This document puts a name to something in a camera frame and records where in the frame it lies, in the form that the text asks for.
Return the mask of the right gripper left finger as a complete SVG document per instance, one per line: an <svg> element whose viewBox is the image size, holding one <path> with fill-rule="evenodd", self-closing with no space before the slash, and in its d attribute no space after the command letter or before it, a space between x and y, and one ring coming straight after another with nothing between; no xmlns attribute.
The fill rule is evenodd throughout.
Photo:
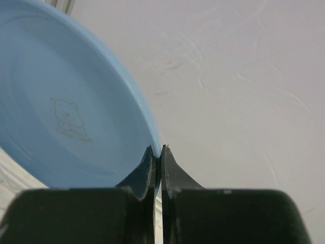
<svg viewBox="0 0 325 244"><path fill-rule="evenodd" d="M154 243L155 166L148 147L115 187L23 191L1 220L1 243Z"/></svg>

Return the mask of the blue plate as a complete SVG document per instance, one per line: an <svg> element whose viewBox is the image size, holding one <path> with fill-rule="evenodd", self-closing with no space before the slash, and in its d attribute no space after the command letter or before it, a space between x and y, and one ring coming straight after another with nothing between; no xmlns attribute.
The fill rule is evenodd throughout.
<svg viewBox="0 0 325 244"><path fill-rule="evenodd" d="M138 85L109 48L42 1L1 1L1 148L50 188L123 181L161 145Z"/></svg>

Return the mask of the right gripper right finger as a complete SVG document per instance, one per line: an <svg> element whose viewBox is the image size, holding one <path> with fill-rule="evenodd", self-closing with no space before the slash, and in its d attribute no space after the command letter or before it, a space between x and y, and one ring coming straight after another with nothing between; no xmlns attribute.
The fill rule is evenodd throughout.
<svg viewBox="0 0 325 244"><path fill-rule="evenodd" d="M311 243L293 200L268 189L206 189L162 148L164 243Z"/></svg>

